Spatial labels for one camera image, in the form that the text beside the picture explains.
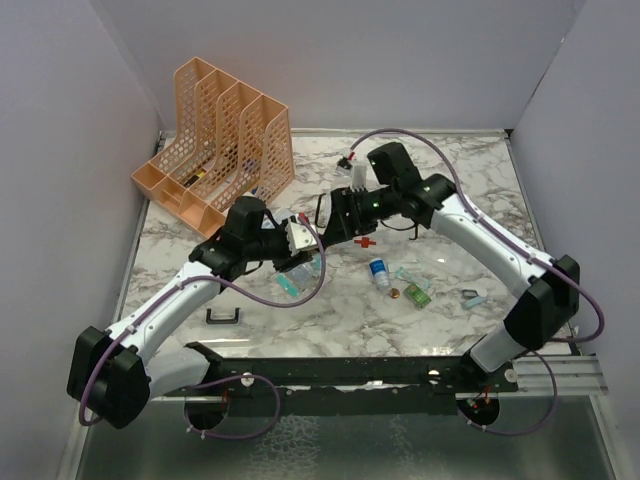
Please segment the blue white medicine carton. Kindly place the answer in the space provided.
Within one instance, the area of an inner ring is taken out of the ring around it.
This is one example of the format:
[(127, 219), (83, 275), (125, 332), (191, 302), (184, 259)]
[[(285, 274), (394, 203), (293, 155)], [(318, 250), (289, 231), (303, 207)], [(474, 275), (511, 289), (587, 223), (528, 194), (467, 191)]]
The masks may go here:
[(262, 224), (264, 229), (274, 229), (281, 232), (286, 232), (290, 229), (291, 225), (298, 225), (298, 215), (286, 208), (280, 208), (275, 211), (269, 210), (265, 214), (265, 218)]

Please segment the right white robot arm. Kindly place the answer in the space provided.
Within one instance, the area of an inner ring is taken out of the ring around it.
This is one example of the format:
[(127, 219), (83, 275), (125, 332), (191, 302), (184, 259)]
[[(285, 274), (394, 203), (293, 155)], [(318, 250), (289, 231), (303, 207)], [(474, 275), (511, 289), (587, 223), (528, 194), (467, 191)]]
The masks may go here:
[(521, 241), (447, 177), (422, 177), (399, 142), (384, 144), (367, 158), (381, 186), (330, 192), (324, 246), (370, 234), (380, 221), (400, 215), (459, 245), (517, 299), (503, 322), (464, 354), (459, 378), (467, 389), (486, 388), (505, 363), (543, 347), (578, 312), (580, 267), (573, 258), (555, 259)]

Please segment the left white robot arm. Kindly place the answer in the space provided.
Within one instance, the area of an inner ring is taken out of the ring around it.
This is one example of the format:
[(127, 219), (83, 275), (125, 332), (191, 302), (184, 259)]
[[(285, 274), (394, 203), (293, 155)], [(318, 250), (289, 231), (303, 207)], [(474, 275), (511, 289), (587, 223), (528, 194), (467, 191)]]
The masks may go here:
[(242, 196), (225, 223), (197, 245), (179, 272), (142, 307), (106, 330), (89, 327), (76, 340), (68, 394), (79, 401), (79, 421), (86, 413), (115, 428), (129, 425), (147, 403), (180, 388), (206, 395), (220, 385), (213, 353), (193, 344), (159, 354), (159, 347), (191, 314), (245, 275), (250, 262), (277, 266), (308, 260), (323, 249), (319, 234), (303, 218), (270, 228), (266, 204)]

